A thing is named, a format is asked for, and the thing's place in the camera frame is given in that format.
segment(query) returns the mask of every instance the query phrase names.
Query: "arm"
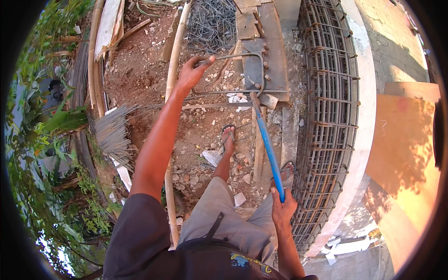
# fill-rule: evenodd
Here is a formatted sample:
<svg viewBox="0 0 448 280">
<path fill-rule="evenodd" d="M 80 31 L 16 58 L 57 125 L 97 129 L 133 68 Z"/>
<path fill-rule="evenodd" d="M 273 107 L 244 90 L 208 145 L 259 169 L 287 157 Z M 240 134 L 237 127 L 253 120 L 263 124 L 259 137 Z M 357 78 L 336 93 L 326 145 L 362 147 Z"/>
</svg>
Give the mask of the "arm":
<svg viewBox="0 0 448 280">
<path fill-rule="evenodd" d="M 280 196 L 275 188 L 271 188 L 272 199 L 272 219 L 276 226 L 279 248 L 279 271 L 286 278 L 302 278 L 305 277 L 302 263 L 297 254 L 296 245 L 294 244 L 293 234 L 291 233 L 291 217 L 297 209 L 297 201 L 291 195 L 291 190 L 285 190 L 284 203 L 280 202 Z"/>
<path fill-rule="evenodd" d="M 215 61 L 215 57 L 211 56 L 199 67 L 193 69 L 193 65 L 200 60 L 204 60 L 204 57 L 195 56 L 182 67 L 171 96 L 138 155 L 129 195 L 148 194 L 160 202 L 165 170 L 171 159 L 184 98 L 198 83 L 204 71 Z"/>
</svg>

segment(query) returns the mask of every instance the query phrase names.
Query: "foot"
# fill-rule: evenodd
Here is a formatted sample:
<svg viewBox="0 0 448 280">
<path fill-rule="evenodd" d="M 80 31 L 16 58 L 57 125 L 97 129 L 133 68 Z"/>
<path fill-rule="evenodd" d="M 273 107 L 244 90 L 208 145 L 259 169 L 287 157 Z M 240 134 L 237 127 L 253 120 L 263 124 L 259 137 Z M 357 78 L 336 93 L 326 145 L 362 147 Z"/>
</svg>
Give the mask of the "foot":
<svg viewBox="0 0 448 280">
<path fill-rule="evenodd" d="M 223 131 L 223 139 L 225 139 L 227 137 L 227 135 L 232 132 L 233 135 L 235 136 L 235 127 L 231 126 L 231 127 L 227 127 L 224 131 Z M 227 138 L 227 140 L 224 142 L 224 148 L 225 148 L 225 153 L 230 153 L 231 155 L 233 155 L 233 140 L 232 137 L 229 136 Z"/>
<path fill-rule="evenodd" d="M 288 162 L 288 164 L 284 167 L 285 170 L 283 170 L 282 172 L 280 172 L 280 177 L 282 181 L 285 181 L 288 177 L 288 170 L 289 170 L 289 175 L 292 176 L 294 173 L 294 165 L 292 165 L 291 162 Z M 275 187 L 276 186 L 276 182 L 274 181 L 274 178 L 271 180 L 271 187 Z"/>
</svg>

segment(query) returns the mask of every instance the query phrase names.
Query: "person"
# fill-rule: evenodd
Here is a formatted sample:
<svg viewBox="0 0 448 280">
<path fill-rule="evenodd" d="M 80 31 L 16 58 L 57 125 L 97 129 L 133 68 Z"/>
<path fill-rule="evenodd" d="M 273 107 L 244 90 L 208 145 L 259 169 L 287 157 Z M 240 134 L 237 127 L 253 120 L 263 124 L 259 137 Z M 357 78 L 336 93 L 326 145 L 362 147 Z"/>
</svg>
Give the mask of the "person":
<svg viewBox="0 0 448 280">
<path fill-rule="evenodd" d="M 227 186 L 235 126 L 224 127 L 223 158 L 212 180 L 182 225 L 176 250 L 168 251 L 170 231 L 161 190 L 171 159 L 184 98 L 215 61 L 195 56 L 185 63 L 171 96 L 138 155 L 132 189 L 112 233 L 104 279 L 317 279 L 306 276 L 296 251 L 290 220 L 297 208 L 291 191 L 280 202 L 275 183 L 248 220 L 235 212 Z M 285 180 L 293 173 L 288 163 Z M 278 247 L 279 271 L 264 262 Z"/>
</svg>

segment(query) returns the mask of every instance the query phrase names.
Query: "gray shorts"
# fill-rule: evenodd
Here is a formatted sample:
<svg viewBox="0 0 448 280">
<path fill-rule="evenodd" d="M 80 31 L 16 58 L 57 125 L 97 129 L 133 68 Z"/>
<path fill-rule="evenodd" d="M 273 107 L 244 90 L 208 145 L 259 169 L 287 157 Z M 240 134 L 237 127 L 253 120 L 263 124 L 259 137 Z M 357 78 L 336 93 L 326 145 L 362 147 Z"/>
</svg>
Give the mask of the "gray shorts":
<svg viewBox="0 0 448 280">
<path fill-rule="evenodd" d="M 257 258 L 261 252 L 262 262 L 277 249 L 277 232 L 272 221 L 271 193 L 250 218 L 243 220 L 235 212 L 232 192 L 220 177 L 211 180 L 191 212 L 190 218 L 183 223 L 179 244 L 205 237 L 220 212 L 224 213 L 224 219 L 213 238 L 227 237 L 230 243 L 252 258 Z"/>
</svg>

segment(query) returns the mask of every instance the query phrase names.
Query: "hand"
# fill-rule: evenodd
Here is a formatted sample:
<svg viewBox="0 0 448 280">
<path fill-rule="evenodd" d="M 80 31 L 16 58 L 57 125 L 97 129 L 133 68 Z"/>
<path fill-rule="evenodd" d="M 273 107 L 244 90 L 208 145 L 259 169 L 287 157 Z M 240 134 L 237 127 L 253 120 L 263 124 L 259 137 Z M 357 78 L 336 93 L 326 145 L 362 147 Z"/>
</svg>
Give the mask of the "hand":
<svg viewBox="0 0 448 280">
<path fill-rule="evenodd" d="M 197 68 L 193 68 L 198 61 L 205 60 L 201 63 Z M 190 90 L 198 83 L 201 79 L 204 71 L 213 64 L 216 60 L 214 56 L 210 56 L 209 58 L 205 56 L 194 56 L 190 58 L 187 62 L 185 62 L 182 70 L 179 73 L 179 79 L 177 80 L 176 87 L 179 89 L 185 90 L 190 93 Z"/>
<path fill-rule="evenodd" d="M 280 202 L 280 195 L 276 188 L 271 188 L 272 193 L 272 219 L 277 231 L 287 229 L 291 226 L 291 217 L 297 209 L 297 201 L 291 195 L 290 189 L 284 190 L 284 203 Z"/>
</svg>

